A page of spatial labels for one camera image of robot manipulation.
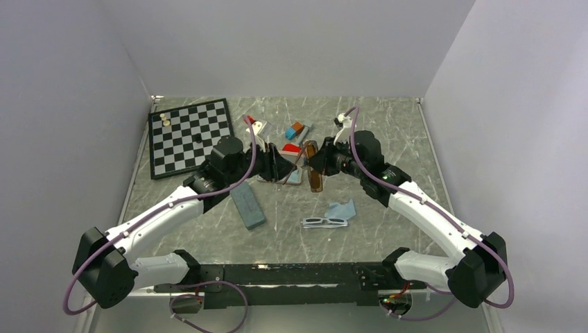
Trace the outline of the pink glasses case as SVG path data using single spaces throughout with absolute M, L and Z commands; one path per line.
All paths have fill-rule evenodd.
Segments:
M 268 149 L 258 152 L 254 167 L 257 180 L 283 185 L 300 185 L 302 183 L 302 167 L 295 166 L 297 153 Z

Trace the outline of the brown-framed sunglasses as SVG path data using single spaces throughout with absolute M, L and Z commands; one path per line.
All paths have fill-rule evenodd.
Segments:
M 323 190 L 323 182 L 322 182 L 322 175 L 319 171 L 313 169 L 310 166 L 311 158 L 318 152 L 318 144 L 314 140 L 307 140 L 303 143 L 300 151 L 297 153 L 294 162 L 292 163 L 292 168 L 289 171 L 288 175 L 282 181 L 283 185 L 288 183 L 288 179 L 294 173 L 294 171 L 298 171 L 300 169 L 306 168 L 306 174 L 308 175 L 309 179 L 309 186 L 313 193 L 318 193 Z

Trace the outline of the light blue cleaning cloth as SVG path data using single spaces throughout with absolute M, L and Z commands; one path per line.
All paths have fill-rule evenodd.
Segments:
M 302 183 L 302 171 L 296 170 L 292 172 L 286 183 L 289 185 L 300 185 Z

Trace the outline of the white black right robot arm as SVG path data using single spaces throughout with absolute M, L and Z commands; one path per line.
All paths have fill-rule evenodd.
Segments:
M 398 248 L 383 261 L 383 281 L 395 289 L 407 281 L 424 282 L 471 308 L 487 302 L 508 279 L 504 238 L 496 232 L 484 234 L 438 205 L 406 172 L 384 160 L 370 131 L 360 130 L 354 138 L 354 145 L 325 138 L 309 158 L 311 170 L 355 177 L 370 198 L 413 222 L 445 253 L 438 257 Z

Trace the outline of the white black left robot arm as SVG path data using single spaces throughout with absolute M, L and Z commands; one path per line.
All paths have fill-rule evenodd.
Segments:
M 202 216 L 248 178 L 277 181 L 295 165 L 272 144 L 252 143 L 244 150 L 236 137 L 224 137 L 192 176 L 166 199 L 106 232 L 90 228 L 80 238 L 72 273 L 94 299 L 108 309 L 131 291 L 153 284 L 174 284 L 181 291 L 199 282 L 199 263 L 184 250 L 163 257 L 140 255 L 172 229 Z

